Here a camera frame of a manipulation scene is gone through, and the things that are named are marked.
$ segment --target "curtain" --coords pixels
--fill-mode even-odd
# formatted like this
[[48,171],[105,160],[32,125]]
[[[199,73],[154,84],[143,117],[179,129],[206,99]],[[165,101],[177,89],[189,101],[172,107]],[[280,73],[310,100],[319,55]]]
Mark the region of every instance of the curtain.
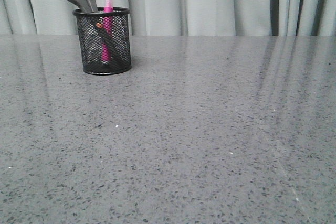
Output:
[[[335,0],[115,0],[133,35],[334,36]],[[97,0],[102,7],[104,0]],[[66,0],[0,0],[0,34],[76,34]]]

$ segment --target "wire mesh cup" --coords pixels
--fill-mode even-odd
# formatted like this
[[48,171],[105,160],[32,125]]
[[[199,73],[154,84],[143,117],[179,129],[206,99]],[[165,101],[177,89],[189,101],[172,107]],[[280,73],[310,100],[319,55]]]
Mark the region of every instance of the wire mesh cup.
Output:
[[83,71],[89,74],[117,74],[131,69],[129,9],[115,7],[113,12],[82,13],[77,19]]

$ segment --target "quartz countertop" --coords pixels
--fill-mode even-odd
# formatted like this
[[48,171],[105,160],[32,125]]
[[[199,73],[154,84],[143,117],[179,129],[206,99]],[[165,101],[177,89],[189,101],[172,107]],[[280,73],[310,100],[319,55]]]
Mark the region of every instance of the quartz countertop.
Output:
[[335,37],[0,36],[1,223],[336,223]]

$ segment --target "table surface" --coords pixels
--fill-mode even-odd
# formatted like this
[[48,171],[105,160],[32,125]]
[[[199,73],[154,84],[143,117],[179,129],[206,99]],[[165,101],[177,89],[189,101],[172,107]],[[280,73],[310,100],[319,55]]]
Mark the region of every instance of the table surface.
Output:
[[335,37],[0,36],[2,223],[336,223]]

